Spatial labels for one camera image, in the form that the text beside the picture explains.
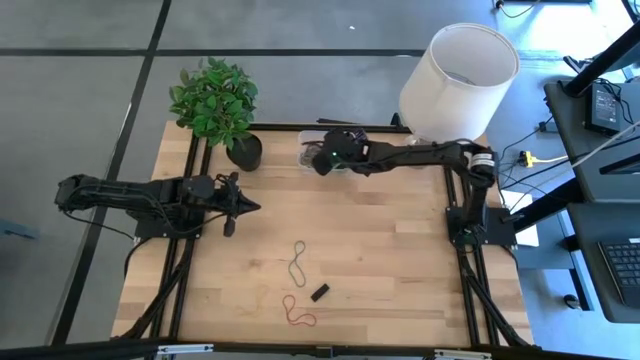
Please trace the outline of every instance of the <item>rubber band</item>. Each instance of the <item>rubber band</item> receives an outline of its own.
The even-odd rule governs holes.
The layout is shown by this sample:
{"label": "rubber band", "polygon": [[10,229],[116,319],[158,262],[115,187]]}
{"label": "rubber band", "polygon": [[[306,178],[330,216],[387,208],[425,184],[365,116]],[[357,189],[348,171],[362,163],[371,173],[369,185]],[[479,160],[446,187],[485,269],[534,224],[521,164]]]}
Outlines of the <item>rubber band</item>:
{"label": "rubber band", "polygon": [[[300,251],[298,251],[298,244],[302,245],[302,250]],[[298,256],[300,256],[306,248],[307,244],[305,244],[302,240],[298,240],[295,244],[293,244],[293,252],[296,254],[296,256],[289,263],[289,275],[291,275],[293,283],[296,284],[297,287],[304,287],[307,284],[307,277],[304,275],[304,271],[302,271],[302,268],[298,264]],[[298,282],[298,279],[296,279],[296,277],[293,275],[293,271],[291,271],[291,267],[294,265],[298,268],[300,275],[302,275],[302,282]]]}
{"label": "rubber band", "polygon": [[[285,302],[285,299],[287,299],[287,298],[293,299],[293,304],[291,304],[290,308],[287,307],[287,303]],[[282,298],[282,306],[284,306],[284,311],[285,311],[285,314],[287,316],[287,322],[289,323],[289,325],[294,325],[295,326],[295,325],[304,324],[304,325],[307,325],[309,327],[316,326],[316,323],[318,322],[318,319],[316,319],[315,315],[310,314],[310,313],[304,313],[304,314],[298,316],[297,318],[291,320],[291,317],[290,317],[291,311],[293,311],[293,308],[296,307],[296,298],[293,295],[285,295]],[[305,316],[311,318],[311,320],[313,320],[313,322],[311,322],[311,321],[307,322],[307,321],[304,321],[304,320],[300,320]]]}

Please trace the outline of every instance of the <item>white lamp shade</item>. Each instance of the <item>white lamp shade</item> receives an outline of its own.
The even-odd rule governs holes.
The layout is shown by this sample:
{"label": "white lamp shade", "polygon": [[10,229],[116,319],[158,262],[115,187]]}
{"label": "white lamp shade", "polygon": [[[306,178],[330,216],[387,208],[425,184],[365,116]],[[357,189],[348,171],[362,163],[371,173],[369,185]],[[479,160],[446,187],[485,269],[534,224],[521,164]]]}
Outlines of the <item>white lamp shade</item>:
{"label": "white lamp shade", "polygon": [[454,24],[433,37],[400,93],[400,116],[418,138],[475,140],[520,70],[513,45],[483,25]]}

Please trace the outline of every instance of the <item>green leaves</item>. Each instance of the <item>green leaves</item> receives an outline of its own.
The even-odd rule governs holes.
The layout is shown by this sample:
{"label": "green leaves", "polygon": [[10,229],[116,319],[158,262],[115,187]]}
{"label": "green leaves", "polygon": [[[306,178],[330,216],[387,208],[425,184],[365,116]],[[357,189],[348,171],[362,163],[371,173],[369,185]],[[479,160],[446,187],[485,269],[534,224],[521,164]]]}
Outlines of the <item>green leaves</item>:
{"label": "green leaves", "polygon": [[207,105],[209,105],[211,109],[215,110],[217,105],[216,97],[213,95],[209,96],[209,98],[207,99]]}
{"label": "green leaves", "polygon": [[210,146],[242,146],[238,141],[251,136],[248,130],[258,94],[242,68],[229,66],[224,59],[200,58],[198,70],[182,69],[179,77],[181,84],[169,89],[169,111],[177,115],[177,125],[193,129]]}

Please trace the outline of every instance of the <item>potted plant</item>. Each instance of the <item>potted plant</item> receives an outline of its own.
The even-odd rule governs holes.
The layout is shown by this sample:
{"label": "potted plant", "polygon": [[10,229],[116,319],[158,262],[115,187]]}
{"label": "potted plant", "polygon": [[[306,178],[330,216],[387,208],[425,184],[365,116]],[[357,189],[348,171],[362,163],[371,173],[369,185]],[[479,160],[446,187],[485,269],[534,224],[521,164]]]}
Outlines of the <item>potted plant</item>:
{"label": "potted plant", "polygon": [[178,126],[193,129],[209,146],[226,146],[234,164],[253,171],[260,166],[262,143],[247,129],[258,88],[237,65],[211,57],[207,66],[203,62],[200,59],[197,71],[180,71],[182,85],[171,87],[169,110],[178,115]]}

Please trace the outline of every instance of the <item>black plant pot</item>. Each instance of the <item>black plant pot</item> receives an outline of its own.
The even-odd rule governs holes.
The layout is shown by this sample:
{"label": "black plant pot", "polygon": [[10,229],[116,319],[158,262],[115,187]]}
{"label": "black plant pot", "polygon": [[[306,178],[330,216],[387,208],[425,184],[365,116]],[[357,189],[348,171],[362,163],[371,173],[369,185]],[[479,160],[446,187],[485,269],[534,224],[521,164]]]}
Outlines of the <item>black plant pot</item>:
{"label": "black plant pot", "polygon": [[233,150],[227,148],[227,157],[244,171],[253,171],[260,166],[262,160],[262,142],[257,136],[240,140],[233,140]]}

